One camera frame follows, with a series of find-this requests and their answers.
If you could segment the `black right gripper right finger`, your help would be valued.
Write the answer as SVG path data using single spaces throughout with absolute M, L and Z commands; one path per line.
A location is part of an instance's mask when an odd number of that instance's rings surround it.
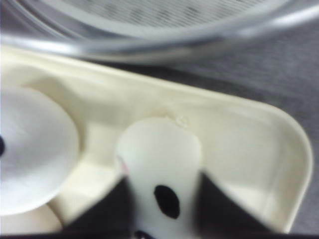
M 200 174 L 195 222 L 201 236 L 267 231 L 266 225 L 235 203 L 204 172 Z

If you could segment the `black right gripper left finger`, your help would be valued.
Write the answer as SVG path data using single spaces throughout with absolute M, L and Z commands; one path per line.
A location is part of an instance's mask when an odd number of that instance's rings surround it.
M 133 209 L 128 179 L 124 176 L 109 193 L 70 222 L 63 231 L 77 236 L 131 236 Z

